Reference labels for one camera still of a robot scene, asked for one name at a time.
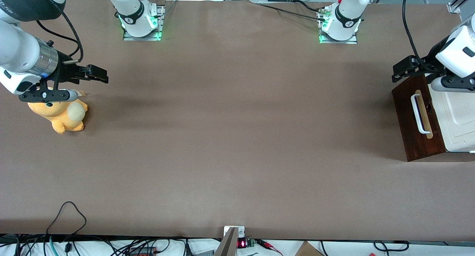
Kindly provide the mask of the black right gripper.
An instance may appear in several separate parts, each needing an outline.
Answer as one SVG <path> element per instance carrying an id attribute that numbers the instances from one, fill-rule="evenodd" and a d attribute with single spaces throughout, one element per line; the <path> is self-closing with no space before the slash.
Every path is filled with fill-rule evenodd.
<path id="1" fill-rule="evenodd" d="M 58 65 L 54 70 L 54 89 L 57 90 L 59 84 L 62 82 L 69 82 L 78 85 L 80 80 L 84 81 L 99 81 L 107 84 L 109 78 L 107 76 L 107 70 L 104 70 L 95 65 L 87 65 L 87 75 L 82 72 L 83 67 L 78 66 L 76 63 L 69 65 L 64 64 L 65 61 L 72 60 L 68 55 L 58 55 Z"/>

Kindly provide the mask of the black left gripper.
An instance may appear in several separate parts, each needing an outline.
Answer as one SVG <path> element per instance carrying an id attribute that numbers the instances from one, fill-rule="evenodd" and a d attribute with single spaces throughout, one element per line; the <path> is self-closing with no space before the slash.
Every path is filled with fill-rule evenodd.
<path id="1" fill-rule="evenodd" d="M 393 66 L 392 82 L 396 83 L 413 75 L 446 75 L 446 67 L 436 59 L 436 55 L 442 50 L 448 39 L 449 36 L 446 36 L 436 43 L 424 57 L 419 56 L 417 49 L 415 49 L 415 55 L 409 55 L 395 64 Z"/>

